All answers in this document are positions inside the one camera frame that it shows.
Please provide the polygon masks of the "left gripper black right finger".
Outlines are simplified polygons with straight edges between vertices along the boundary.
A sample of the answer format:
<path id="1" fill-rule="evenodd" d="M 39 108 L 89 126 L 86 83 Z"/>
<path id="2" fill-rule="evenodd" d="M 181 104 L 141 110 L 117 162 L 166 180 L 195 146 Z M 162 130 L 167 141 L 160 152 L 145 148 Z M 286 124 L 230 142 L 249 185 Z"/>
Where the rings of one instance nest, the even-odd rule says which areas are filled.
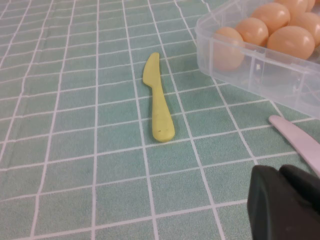
<path id="1" fill-rule="evenodd" d="M 289 164 L 281 166 L 279 172 L 306 200 L 320 199 L 320 179 L 318 177 Z"/>

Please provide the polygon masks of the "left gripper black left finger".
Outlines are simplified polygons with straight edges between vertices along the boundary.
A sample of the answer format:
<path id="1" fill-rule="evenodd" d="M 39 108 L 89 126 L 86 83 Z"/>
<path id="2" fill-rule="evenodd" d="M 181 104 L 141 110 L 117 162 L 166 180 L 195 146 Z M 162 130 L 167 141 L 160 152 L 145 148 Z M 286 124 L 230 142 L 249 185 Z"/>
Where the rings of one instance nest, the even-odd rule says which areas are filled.
<path id="1" fill-rule="evenodd" d="M 254 240 L 318 240 L 320 200 L 303 198 L 271 166 L 252 168 L 247 212 Z"/>

